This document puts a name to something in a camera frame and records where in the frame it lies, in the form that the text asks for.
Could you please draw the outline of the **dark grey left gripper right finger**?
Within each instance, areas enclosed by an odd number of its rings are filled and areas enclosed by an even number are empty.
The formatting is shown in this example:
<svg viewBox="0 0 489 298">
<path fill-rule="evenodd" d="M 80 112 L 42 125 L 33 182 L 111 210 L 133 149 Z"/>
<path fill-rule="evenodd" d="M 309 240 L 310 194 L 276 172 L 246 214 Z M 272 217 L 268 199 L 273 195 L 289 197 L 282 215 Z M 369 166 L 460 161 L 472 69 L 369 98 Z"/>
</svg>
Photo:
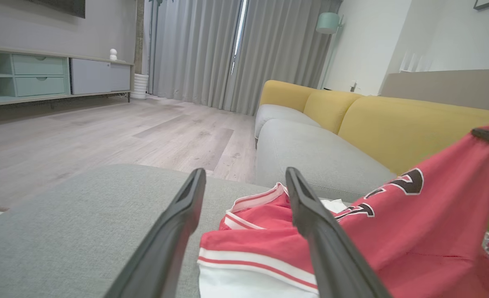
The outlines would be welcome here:
<svg viewBox="0 0 489 298">
<path fill-rule="evenodd" d="M 390 293 L 297 168 L 286 169 L 292 222 L 307 240 L 321 298 L 389 298 Z"/>
</svg>

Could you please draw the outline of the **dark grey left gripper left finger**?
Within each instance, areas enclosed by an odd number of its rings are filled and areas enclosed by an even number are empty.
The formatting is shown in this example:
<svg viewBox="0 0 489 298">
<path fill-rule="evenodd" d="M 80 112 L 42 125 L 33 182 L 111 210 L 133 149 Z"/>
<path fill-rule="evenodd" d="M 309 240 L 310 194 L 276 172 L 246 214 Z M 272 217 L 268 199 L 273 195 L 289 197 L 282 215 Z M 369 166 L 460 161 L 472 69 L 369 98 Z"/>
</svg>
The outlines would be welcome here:
<svg viewBox="0 0 489 298">
<path fill-rule="evenodd" d="M 106 292 L 107 298 L 174 298 L 189 237 L 201 215 L 206 171 L 190 173 Z"/>
</svg>

